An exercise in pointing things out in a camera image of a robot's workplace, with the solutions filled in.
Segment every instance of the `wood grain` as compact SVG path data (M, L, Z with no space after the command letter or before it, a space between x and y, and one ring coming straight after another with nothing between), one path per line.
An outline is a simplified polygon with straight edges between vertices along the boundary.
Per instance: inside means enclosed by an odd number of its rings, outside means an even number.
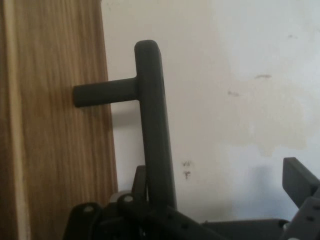
M18 226L11 138L4 2L0 2L0 239L16 240Z
M73 86L107 81L100 0L5 0L4 23L14 227L19 239L62 239L74 205L117 190L110 106L72 104Z

